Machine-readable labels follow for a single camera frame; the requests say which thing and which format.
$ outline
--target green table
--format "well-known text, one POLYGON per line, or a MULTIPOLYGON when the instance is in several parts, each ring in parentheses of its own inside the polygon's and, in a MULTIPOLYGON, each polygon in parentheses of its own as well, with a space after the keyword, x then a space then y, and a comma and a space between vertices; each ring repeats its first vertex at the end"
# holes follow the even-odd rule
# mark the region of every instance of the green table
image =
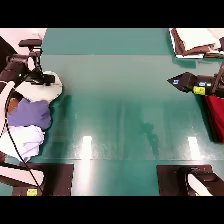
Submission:
POLYGON ((213 75, 220 61, 176 59, 167 35, 48 29, 42 66, 64 90, 32 161, 74 163, 72 195, 159 195, 158 164, 211 164, 224 179, 224 146, 210 140, 199 98, 166 81, 185 71, 213 75))

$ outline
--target cable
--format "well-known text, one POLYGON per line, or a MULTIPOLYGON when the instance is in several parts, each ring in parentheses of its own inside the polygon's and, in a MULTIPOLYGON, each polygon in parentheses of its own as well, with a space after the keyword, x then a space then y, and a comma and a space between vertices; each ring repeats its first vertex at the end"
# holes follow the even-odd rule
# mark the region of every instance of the cable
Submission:
POLYGON ((34 177, 33 173, 31 172, 30 168, 27 166, 26 162, 24 161, 24 159, 22 158, 22 156, 19 154, 19 151, 18 151, 18 149, 17 149, 17 147, 16 147, 16 144, 15 144, 15 142, 14 142, 14 140, 13 140, 13 138, 12 138, 12 135, 11 135, 11 133, 10 133, 10 130, 9 130, 9 124, 8 124, 8 121, 7 121, 7 111, 8 111, 8 106, 9 106, 9 101, 10 101, 10 98, 11 98, 11 93, 12 93, 12 91, 14 91, 14 89, 12 89, 12 90, 10 91, 9 96, 8 96, 8 98, 7 98, 7 101, 6 101, 6 104, 5 104, 5 125, 6 125, 6 129, 7 129, 7 131, 8 131, 9 137, 10 137, 10 139, 11 139, 11 141, 12 141, 12 144, 13 144, 15 150, 16 150, 16 153, 18 154, 19 158, 21 159, 21 161, 23 162, 23 164, 25 165, 25 167, 27 168, 27 170, 30 172, 31 176, 33 177, 33 179, 34 179, 34 181, 35 181, 37 187, 40 189, 41 193, 43 193, 43 191, 42 191, 40 185, 38 184, 36 178, 34 177))

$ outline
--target red cloth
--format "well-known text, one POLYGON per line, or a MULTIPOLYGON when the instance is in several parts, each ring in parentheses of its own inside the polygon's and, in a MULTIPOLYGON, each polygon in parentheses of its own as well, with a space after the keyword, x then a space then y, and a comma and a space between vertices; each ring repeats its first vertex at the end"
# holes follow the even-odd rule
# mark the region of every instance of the red cloth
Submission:
POLYGON ((224 99, 216 96, 206 96, 206 102, 211 112, 218 141, 224 143, 224 99))

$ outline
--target yellow sticker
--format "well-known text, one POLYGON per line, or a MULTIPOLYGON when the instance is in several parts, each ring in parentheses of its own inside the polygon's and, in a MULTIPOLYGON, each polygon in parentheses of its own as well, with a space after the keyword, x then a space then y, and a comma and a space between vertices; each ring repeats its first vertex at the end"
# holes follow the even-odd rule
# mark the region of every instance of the yellow sticker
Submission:
POLYGON ((37 189, 28 189, 27 196, 37 196, 37 189))
POLYGON ((205 87, 194 86, 193 91, 195 94, 205 95, 205 87))

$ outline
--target purple cloth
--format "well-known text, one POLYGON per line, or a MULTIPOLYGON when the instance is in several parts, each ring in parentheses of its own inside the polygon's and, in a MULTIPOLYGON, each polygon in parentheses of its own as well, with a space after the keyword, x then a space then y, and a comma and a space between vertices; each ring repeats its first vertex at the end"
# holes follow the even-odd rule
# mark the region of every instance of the purple cloth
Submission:
POLYGON ((23 98, 17 108, 8 114, 10 126, 35 125, 42 130, 48 129, 51 125, 50 109, 46 100, 30 102, 23 98))

